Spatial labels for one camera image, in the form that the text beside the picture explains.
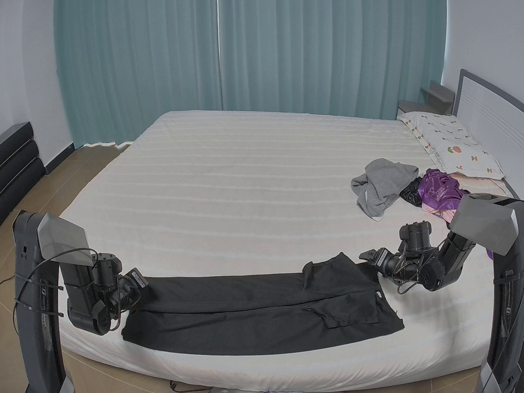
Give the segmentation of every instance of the white pillowcase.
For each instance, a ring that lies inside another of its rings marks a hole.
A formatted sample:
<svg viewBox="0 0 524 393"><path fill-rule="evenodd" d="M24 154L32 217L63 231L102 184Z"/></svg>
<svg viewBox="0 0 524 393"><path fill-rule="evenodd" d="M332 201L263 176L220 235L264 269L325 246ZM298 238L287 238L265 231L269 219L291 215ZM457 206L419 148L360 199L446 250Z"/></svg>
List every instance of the white pillowcase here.
<svg viewBox="0 0 524 393"><path fill-rule="evenodd" d="M494 157L455 116L408 112L397 119L408 126L441 172L456 172L472 178L504 177Z"/></svg>

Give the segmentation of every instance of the white headboard panel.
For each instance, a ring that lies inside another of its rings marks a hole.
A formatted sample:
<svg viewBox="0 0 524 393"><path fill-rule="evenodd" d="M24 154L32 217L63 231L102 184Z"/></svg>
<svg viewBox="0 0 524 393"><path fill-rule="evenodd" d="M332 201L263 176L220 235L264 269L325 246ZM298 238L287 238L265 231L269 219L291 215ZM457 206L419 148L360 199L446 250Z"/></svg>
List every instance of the white headboard panel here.
<svg viewBox="0 0 524 393"><path fill-rule="evenodd" d="M524 199L524 104L462 69L453 114L498 160L506 183Z"/></svg>

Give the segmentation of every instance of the mattress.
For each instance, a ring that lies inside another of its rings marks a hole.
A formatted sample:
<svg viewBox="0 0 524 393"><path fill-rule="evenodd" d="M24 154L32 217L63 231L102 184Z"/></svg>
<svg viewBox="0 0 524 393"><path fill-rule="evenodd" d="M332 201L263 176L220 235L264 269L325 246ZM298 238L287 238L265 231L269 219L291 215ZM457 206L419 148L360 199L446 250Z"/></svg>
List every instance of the mattress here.
<svg viewBox="0 0 524 393"><path fill-rule="evenodd" d="M434 168L399 121L308 114L188 111L161 116L62 214L89 244L117 255L124 272L213 276L299 272L344 252L399 245L399 228L443 220L402 199L375 222L356 205L350 180L385 157ZM504 193L490 180L474 191ZM405 329L323 350L207 356L148 350L60 320L62 345L97 361L185 383L253 391L340 391L408 383L477 366L487 352L492 262L477 246L462 276L438 292L400 296L381 278ZM60 309L67 295L60 292Z"/></svg>

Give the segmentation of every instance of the white striped bedsheet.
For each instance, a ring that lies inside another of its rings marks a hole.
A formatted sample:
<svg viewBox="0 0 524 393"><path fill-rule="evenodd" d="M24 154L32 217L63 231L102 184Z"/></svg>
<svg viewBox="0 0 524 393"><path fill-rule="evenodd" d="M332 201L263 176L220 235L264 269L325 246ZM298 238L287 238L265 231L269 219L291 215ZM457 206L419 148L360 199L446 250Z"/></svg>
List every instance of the white striped bedsheet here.
<svg viewBox="0 0 524 393"><path fill-rule="evenodd" d="M397 200L380 222L356 205L351 178L385 157L423 172L434 164L399 121L308 114L168 112L112 161L62 217L124 272L146 276L299 272L343 251L399 244L400 226L443 220ZM475 190L484 184L475 181ZM395 334L273 356L167 353L97 337L61 319L62 344L91 359L178 381L273 391L340 391L407 383L479 365L492 317L491 262L477 246L454 285L404 296L381 279L404 319ZM61 293L60 307L66 296Z"/></svg>

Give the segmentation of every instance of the gray cloth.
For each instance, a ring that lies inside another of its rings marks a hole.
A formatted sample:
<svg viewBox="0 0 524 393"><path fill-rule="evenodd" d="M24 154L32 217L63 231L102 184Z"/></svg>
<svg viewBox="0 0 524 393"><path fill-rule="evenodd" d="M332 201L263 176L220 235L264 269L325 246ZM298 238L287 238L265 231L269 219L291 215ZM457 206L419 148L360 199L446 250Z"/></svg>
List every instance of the gray cloth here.
<svg viewBox="0 0 524 393"><path fill-rule="evenodd" d="M386 159L373 160L364 170L366 173L351 180L351 189L357 194L357 204L364 213L377 221L419 174L416 166Z"/></svg>

